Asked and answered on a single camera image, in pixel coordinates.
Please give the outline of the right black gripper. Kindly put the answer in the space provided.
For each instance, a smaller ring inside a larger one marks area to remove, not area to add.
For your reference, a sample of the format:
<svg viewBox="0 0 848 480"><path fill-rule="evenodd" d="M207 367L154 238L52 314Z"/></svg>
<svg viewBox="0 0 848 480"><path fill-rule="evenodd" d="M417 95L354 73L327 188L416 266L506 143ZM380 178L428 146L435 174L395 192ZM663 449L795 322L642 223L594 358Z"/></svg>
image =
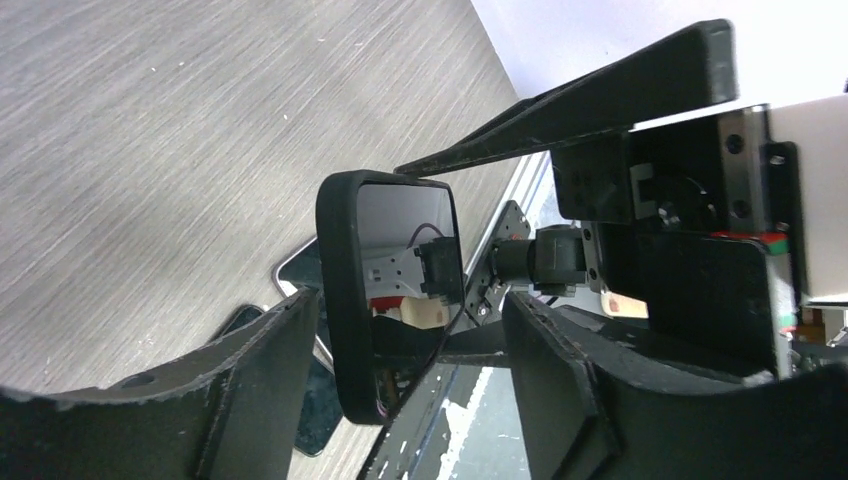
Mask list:
<svg viewBox="0 0 848 480"><path fill-rule="evenodd" d="M768 107L613 132L737 99L734 59L730 21L696 22L394 171L429 177L596 135L551 153L591 288L643 301L654 332L786 378L798 195L769 191L796 166L793 145L772 140Z"/></svg>

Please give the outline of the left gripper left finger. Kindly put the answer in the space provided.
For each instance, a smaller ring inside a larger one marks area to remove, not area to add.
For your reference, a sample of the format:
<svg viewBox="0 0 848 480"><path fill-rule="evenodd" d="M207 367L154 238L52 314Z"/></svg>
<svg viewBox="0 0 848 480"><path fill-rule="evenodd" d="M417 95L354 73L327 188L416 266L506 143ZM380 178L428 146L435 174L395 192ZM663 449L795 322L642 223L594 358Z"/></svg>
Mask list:
<svg viewBox="0 0 848 480"><path fill-rule="evenodd" d="M319 302L303 289L245 326L107 388L1 390L5 479L283 479Z"/></svg>

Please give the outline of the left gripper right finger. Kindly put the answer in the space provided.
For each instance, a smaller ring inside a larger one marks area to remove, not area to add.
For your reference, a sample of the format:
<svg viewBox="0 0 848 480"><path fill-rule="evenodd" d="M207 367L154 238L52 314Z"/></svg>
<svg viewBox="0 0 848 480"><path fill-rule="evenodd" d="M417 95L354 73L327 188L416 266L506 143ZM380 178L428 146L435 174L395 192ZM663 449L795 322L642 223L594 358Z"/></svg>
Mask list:
<svg viewBox="0 0 848 480"><path fill-rule="evenodd" d="M657 362L521 293L506 351L535 479L843 479L847 369L724 382Z"/></svg>

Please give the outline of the black phone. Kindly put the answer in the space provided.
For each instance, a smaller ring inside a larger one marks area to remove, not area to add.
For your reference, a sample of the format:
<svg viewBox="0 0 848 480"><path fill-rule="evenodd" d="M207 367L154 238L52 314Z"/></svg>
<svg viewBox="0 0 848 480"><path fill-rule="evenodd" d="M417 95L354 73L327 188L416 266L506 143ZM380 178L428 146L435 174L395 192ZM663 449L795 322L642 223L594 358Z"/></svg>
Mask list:
<svg viewBox="0 0 848 480"><path fill-rule="evenodd" d="M316 324L314 353L318 360L331 372L334 360L329 335L329 325L321 272L321 261L317 238L313 237L288 257L281 260L272 270L272 280L284 298L290 297L301 289L316 292L319 306Z"/></svg>

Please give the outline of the black phone case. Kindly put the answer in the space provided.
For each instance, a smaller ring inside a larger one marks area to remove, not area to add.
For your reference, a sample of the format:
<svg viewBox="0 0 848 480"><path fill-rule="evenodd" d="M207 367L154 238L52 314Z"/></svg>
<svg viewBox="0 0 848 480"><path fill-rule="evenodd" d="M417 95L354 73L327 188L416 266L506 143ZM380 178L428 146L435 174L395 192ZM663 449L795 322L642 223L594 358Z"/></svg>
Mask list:
<svg viewBox="0 0 848 480"><path fill-rule="evenodd" d="M372 170L334 173L315 220L337 389L360 425L399 413L465 306L448 184Z"/></svg>

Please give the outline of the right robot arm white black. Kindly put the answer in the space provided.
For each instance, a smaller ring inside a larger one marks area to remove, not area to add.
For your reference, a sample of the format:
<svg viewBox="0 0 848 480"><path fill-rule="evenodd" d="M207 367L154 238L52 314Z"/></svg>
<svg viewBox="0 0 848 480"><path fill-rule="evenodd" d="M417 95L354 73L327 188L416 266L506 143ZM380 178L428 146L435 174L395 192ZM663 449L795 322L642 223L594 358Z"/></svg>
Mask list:
<svg viewBox="0 0 848 480"><path fill-rule="evenodd" d="M546 152L563 223L498 240L494 276L561 296L579 284L645 302L649 327L778 378L797 318L792 145L738 96L734 31L713 19L524 99L453 146L399 167L430 177Z"/></svg>

